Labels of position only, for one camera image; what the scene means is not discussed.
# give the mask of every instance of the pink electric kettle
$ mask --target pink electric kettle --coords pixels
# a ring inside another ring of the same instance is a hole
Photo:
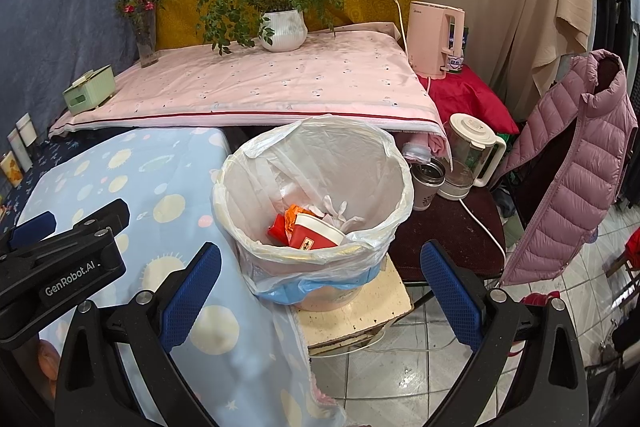
[[[454,26],[453,47],[449,48],[449,27]],[[406,52],[409,64],[420,76],[444,78],[448,57],[462,57],[465,13],[459,8],[412,1]]]

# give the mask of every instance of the jacket collar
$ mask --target jacket collar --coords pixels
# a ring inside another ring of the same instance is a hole
[[[620,70],[607,89],[598,94],[593,94],[598,84],[598,65],[601,60],[608,57],[617,60]],[[611,52],[606,50],[591,52],[588,57],[586,76],[585,87],[589,89],[589,92],[583,93],[582,99],[587,103],[588,118],[598,118],[610,113],[626,95],[625,67],[620,58]]]

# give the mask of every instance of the bag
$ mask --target bag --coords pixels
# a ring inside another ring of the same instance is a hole
[[[364,218],[342,245],[319,250],[275,247],[267,229],[290,204],[325,196],[347,201],[346,219]],[[414,187],[393,137],[363,121],[316,116],[249,140],[224,162],[213,206],[238,242],[238,258],[255,295],[294,304],[322,286],[357,288],[380,270],[396,228],[409,217]]]

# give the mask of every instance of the tissue box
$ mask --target tissue box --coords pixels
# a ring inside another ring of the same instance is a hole
[[[111,66],[105,66],[98,71],[87,71],[78,78],[68,89],[65,89],[66,107],[72,115],[89,109],[95,109],[116,91]]]

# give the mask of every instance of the tiled floor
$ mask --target tiled floor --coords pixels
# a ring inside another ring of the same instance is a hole
[[[638,226],[640,210],[620,212],[612,207],[599,227],[596,243],[585,245],[561,277],[505,288],[514,300],[532,291],[560,291],[574,320],[584,365],[596,362],[598,344],[610,332],[612,319],[622,317],[612,303],[628,276],[621,269],[607,280],[604,270],[622,253]],[[409,292],[415,301],[423,290]],[[471,350],[458,341],[439,351],[420,349],[445,346],[453,337],[440,306],[432,299],[389,328],[375,346],[340,357],[312,359],[311,366],[320,389],[345,406],[354,425],[421,426],[456,381]],[[518,357],[508,359],[479,423],[495,417],[517,363]]]

